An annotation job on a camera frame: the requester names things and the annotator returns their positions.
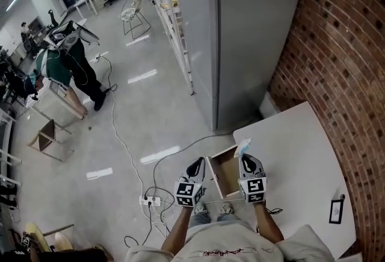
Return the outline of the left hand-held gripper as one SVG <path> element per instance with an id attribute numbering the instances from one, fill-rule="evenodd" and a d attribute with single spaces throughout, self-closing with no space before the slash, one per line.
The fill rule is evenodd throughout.
<path id="1" fill-rule="evenodd" d="M 178 206 L 194 208 L 205 193 L 206 160 L 199 157 L 188 166 L 174 184 L 174 198 Z"/>

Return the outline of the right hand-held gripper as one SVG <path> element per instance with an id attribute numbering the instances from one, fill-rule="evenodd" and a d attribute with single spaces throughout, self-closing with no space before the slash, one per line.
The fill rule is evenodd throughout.
<path id="1" fill-rule="evenodd" d="M 262 163 L 250 154 L 239 157 L 238 184 L 246 203 L 265 201 L 267 178 Z"/>

